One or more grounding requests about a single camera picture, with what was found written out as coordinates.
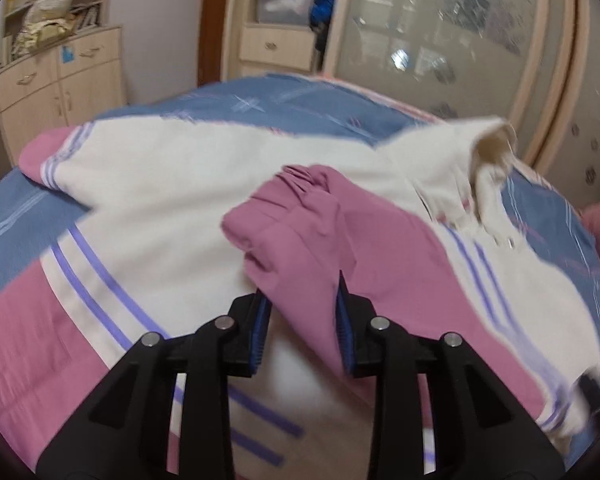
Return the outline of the blue striped bed sheet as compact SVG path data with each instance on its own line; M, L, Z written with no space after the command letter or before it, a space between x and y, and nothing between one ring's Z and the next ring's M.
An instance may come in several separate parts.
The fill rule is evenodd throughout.
M210 84L158 104L118 108L106 115L158 114L324 133L370 145L423 122L417 110L404 105L386 104L341 84L286 75ZM571 278L600 334L600 257L593 235L574 209L555 190L520 169L508 178L503 204L534 251ZM0 292L84 212L71 198L44 190L17 168L5 174L0 181Z

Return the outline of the beige drawer cabinet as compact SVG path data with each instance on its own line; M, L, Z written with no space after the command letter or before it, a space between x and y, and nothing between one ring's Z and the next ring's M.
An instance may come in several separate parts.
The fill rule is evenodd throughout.
M0 153L15 162L40 132L83 124L126 102L122 28L110 0L71 0L65 37L17 54L16 39L36 0L4 0L0 11Z

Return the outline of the open wardrobe shelf unit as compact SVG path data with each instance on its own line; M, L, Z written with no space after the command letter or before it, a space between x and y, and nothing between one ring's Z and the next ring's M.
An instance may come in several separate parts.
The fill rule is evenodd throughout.
M227 0L221 79L322 68L335 0Z

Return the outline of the cream pink hooded jacket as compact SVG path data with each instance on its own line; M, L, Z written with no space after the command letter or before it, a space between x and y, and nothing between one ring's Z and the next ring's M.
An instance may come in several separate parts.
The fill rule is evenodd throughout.
M340 284L410 333L460 334L540 434L566 448L590 412L600 338L580 292L502 201L516 134L498 117L372 148L175 116L39 134L20 170L87 208L0 292L0 435L27 466L144 335L184 336L264 292L268 362L228 405L248 479L356 479L374 384L336 332Z

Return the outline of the frosted glass sliding wardrobe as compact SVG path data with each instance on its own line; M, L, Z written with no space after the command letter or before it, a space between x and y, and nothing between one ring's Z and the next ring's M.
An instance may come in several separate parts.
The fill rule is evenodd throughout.
M504 117L527 165L600 202L600 0L336 0L324 72L443 119Z

